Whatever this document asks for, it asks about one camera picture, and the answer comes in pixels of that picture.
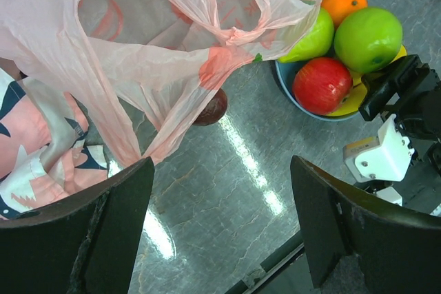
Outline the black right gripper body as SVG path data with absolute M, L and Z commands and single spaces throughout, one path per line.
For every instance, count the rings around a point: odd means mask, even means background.
M 365 121 L 395 115 L 398 131 L 413 139 L 440 142 L 440 77 L 416 54 L 362 77 L 367 95 L 358 108 Z

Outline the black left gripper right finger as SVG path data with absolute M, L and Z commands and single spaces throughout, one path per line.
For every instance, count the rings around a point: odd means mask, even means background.
M 314 287 L 356 255 L 370 293 L 440 292 L 440 218 L 347 184 L 300 156 L 290 164 Z

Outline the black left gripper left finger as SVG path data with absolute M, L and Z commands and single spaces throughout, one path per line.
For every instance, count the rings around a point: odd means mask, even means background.
M 2 293 L 127 293 L 154 179 L 144 158 L 1 221 Z

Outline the yellow fake banana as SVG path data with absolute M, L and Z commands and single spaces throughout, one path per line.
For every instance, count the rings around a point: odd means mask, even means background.
M 363 73 L 353 71 L 336 57 L 326 56 L 319 60 L 326 74 L 318 95 L 321 115 L 342 116 L 357 111 L 367 94 L 361 82 Z

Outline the green fake apple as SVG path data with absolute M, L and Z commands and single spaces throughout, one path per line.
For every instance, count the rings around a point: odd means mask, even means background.
M 402 24 L 392 12 L 368 7 L 351 13 L 339 25 L 334 50 L 350 70 L 366 74 L 392 62 L 402 40 Z

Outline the red fake apple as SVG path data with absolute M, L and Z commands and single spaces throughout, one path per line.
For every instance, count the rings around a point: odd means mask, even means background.
M 293 89 L 296 100 L 305 109 L 321 115 L 318 95 L 321 92 L 322 83 L 325 82 L 326 74 L 321 69 L 319 58 L 308 61 L 297 72 Z

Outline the green fake pear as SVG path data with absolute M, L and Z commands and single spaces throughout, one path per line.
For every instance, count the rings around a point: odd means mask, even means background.
M 280 57 L 278 61 L 281 63 L 292 63 L 324 56 L 329 51 L 333 38 L 333 20 L 328 11 L 321 8 L 312 30 L 299 40 L 288 54 Z

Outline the orange fake orange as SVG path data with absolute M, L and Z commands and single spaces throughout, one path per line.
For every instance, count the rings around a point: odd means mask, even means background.
M 331 16 L 335 29 L 337 29 L 351 13 L 366 8 L 367 6 L 367 0 L 322 0 L 321 3 L 321 7 Z

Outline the dark purple fake fruit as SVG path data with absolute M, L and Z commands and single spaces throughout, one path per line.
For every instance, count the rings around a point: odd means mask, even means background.
M 227 107 L 227 95 L 224 90 L 220 88 L 193 122 L 193 125 L 208 126 L 217 123 L 225 115 Z

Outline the pink translucent plastic bag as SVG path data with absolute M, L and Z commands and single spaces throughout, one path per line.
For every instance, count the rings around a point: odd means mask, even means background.
M 1 0 L 1 57 L 80 101 L 125 166 L 175 152 L 236 69 L 287 54 L 322 0 Z

